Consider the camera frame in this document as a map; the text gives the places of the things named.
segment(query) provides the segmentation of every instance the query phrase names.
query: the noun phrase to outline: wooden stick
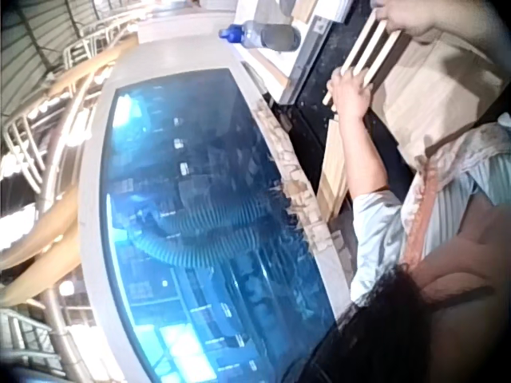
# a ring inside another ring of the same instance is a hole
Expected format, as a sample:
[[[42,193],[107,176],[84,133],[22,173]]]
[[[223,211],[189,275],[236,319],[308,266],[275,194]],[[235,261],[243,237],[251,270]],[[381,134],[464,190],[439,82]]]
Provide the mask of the wooden stick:
[[[356,76],[360,72],[362,72],[362,69],[366,66],[367,60],[369,60],[369,57],[374,51],[374,48],[376,47],[376,44],[378,44],[378,41],[383,35],[383,32],[385,32],[386,28],[386,20],[383,22],[380,22],[378,24],[378,28],[376,28],[376,31],[374,32],[373,36],[370,38],[369,44],[367,44],[366,50],[364,50],[364,53],[362,54],[362,57],[360,60],[358,60],[357,66],[355,66],[355,70],[353,71],[353,74]]]
[[[373,65],[370,66],[369,72],[367,72],[366,76],[364,77],[364,88],[368,86],[371,81],[373,81],[374,75],[378,72],[380,66],[382,66],[383,62],[389,55],[390,50],[394,47],[394,44],[396,43],[400,35],[401,35],[400,30],[396,30],[392,32],[392,34],[390,34],[389,39],[386,41],[382,50],[376,57],[376,60],[374,60]]]
[[[348,54],[347,59],[344,61],[344,64],[341,68],[341,74],[344,75],[344,73],[348,70],[348,68],[351,67],[351,64],[353,64],[353,60],[357,56],[357,53],[359,52],[360,48],[362,47],[362,44],[366,40],[367,35],[370,32],[371,27],[376,22],[376,11],[372,11],[369,15],[369,18],[367,19],[366,25],[362,28],[362,31],[360,32],[360,35],[358,36],[357,40],[355,41],[355,44],[353,45],[353,48],[351,48],[350,54]],[[328,105],[332,98],[332,95],[330,92],[327,93],[325,98],[323,98],[323,105]]]

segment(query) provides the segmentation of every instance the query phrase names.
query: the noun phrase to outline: window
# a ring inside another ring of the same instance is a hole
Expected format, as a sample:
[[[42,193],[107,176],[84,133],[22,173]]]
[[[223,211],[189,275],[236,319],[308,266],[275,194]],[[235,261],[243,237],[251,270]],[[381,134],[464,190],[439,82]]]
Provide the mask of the window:
[[[229,69],[120,89],[110,120],[105,265],[150,380],[279,381],[335,319]]]

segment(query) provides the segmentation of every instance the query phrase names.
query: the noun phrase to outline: wooden panel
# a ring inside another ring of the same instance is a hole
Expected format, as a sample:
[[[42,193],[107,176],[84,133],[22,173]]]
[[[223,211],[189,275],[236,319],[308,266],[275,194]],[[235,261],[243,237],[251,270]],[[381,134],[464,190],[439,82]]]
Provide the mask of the wooden panel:
[[[507,82],[466,42],[442,34],[411,41],[374,95],[372,109],[387,125],[408,164],[473,126]]]
[[[337,216],[347,193],[346,166],[339,123],[330,120],[317,195],[319,210],[326,222]]]
[[[318,0],[297,0],[295,8],[293,8],[293,18],[307,24],[311,19],[317,2]]]
[[[270,60],[268,60],[258,49],[248,49],[248,52],[269,72],[271,75],[286,88],[289,84],[289,78],[280,71]]]

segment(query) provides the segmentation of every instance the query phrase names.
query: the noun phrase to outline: apron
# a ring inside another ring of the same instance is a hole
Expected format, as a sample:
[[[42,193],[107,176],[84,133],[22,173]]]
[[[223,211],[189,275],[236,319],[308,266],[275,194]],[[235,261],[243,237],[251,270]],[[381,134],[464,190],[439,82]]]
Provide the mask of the apron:
[[[504,127],[492,123],[441,146],[428,159],[416,159],[418,176],[414,178],[402,207],[402,221],[407,233],[403,263],[413,269],[422,261],[437,193],[456,176],[500,154],[511,154],[511,137]]]

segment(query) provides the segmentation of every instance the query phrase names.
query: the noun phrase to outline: woman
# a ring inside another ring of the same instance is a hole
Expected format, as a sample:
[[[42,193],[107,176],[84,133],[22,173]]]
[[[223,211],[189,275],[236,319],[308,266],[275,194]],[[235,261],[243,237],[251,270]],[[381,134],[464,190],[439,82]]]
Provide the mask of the woman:
[[[375,5],[389,30],[451,32],[511,73],[509,31],[488,3]],[[354,204],[354,304],[300,381],[466,381],[509,331],[511,132],[485,125],[439,148],[423,160],[401,205],[362,122],[370,105],[364,75],[335,70],[328,84]]]

